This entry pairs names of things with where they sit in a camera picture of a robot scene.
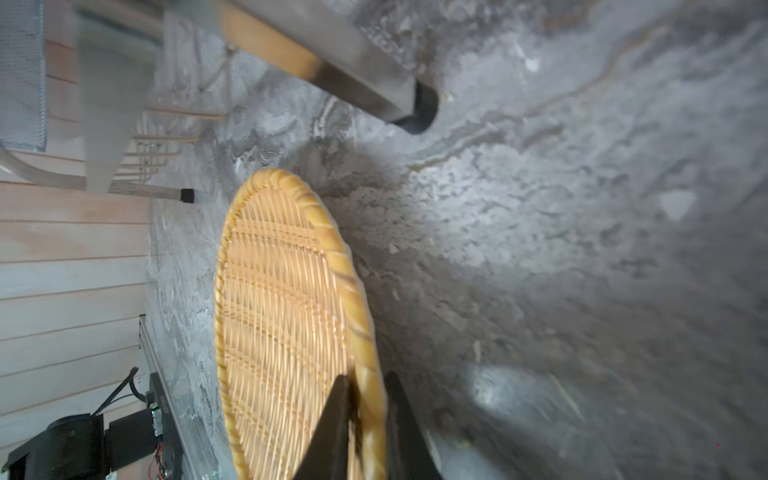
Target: wooden plank wall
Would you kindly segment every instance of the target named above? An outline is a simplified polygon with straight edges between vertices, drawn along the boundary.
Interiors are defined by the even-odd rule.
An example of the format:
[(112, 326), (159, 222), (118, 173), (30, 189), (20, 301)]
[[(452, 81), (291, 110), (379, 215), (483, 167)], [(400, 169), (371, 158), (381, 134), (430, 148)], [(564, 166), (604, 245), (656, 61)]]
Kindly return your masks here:
[[(46, 154), (72, 160), (19, 156), (82, 175), (74, 16), (68, 0), (45, 0), (45, 13)], [(0, 464), (50, 422), (93, 412), (139, 365), (146, 255), (146, 199), (0, 172)], [(140, 405), (116, 402), (108, 421)]]

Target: bamboo basket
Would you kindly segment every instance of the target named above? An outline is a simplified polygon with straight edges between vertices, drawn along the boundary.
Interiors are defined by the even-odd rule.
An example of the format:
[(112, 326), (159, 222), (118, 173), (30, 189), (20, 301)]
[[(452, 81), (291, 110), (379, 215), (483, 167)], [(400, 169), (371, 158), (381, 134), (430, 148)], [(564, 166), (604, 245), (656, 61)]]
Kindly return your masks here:
[(290, 479), (333, 380), (349, 375), (348, 478), (386, 478), (386, 395), (349, 248), (297, 176), (267, 168), (224, 221), (214, 291), (224, 423), (239, 480)]

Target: yellow wrapped rim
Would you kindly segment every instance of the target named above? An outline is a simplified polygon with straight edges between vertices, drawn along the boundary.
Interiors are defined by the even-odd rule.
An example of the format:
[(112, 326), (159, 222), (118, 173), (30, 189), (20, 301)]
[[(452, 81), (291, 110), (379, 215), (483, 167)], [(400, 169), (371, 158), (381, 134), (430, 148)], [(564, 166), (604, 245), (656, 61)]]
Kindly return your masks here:
[(384, 480), (386, 394), (365, 290), (336, 222), (300, 178), (266, 168), (237, 191), (214, 303), (221, 408), (239, 480), (293, 477), (339, 374), (356, 394), (349, 478)]

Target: black rubber cap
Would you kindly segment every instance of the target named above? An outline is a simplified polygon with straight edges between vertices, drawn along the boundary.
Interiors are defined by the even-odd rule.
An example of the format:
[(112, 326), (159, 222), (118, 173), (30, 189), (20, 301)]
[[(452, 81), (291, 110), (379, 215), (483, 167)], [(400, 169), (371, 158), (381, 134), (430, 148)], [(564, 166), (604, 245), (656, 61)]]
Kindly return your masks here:
[(418, 135), (429, 128), (437, 116), (440, 100), (434, 88), (416, 81), (416, 100), (413, 115), (395, 120), (392, 123), (412, 135)]
[(193, 204), (194, 203), (194, 189), (192, 188), (182, 188), (181, 189), (181, 198), (179, 199), (182, 202), (186, 204)]

